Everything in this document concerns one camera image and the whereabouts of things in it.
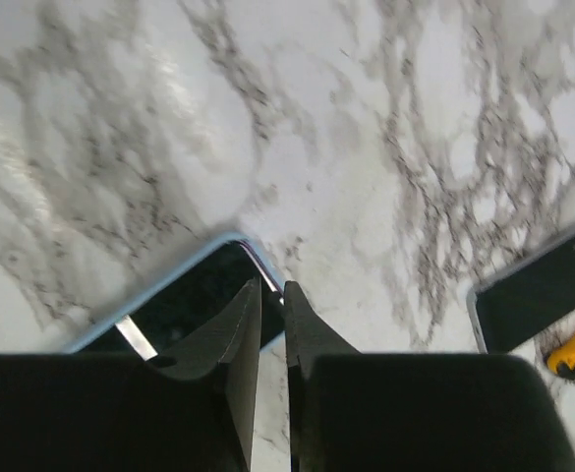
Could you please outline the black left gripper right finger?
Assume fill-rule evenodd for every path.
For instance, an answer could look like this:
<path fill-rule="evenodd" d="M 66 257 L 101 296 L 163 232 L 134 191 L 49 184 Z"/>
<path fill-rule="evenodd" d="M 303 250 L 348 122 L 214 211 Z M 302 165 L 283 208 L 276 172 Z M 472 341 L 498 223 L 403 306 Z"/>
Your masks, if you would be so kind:
<path fill-rule="evenodd" d="M 544 382 L 509 355 L 366 354 L 284 287 L 295 471 L 575 471 Z"/>

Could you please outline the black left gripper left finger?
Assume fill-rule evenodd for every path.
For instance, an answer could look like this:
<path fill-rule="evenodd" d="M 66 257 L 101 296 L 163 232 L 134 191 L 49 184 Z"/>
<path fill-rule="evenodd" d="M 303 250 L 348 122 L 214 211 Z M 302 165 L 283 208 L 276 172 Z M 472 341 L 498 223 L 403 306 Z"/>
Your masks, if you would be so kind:
<path fill-rule="evenodd" d="M 0 354 L 0 471 L 247 471 L 261 289 L 162 354 Z"/>

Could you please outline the blue cased phone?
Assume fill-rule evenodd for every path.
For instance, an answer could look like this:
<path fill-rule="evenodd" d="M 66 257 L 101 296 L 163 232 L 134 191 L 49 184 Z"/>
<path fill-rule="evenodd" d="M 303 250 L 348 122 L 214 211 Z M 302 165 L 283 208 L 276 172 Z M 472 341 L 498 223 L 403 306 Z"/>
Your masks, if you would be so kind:
<path fill-rule="evenodd" d="M 65 349 L 127 352 L 149 360 L 205 325 L 251 279 L 261 289 L 260 346 L 284 331 L 284 280 L 259 244 L 226 233 L 113 311 Z"/>

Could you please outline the black smartphone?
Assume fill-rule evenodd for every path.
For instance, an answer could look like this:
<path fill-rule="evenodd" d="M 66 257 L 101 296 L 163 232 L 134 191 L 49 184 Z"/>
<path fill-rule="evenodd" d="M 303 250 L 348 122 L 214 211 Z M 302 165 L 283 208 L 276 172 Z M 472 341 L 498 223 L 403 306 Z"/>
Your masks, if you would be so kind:
<path fill-rule="evenodd" d="M 575 310 L 575 222 L 467 295 L 482 353 L 508 353 Z"/>

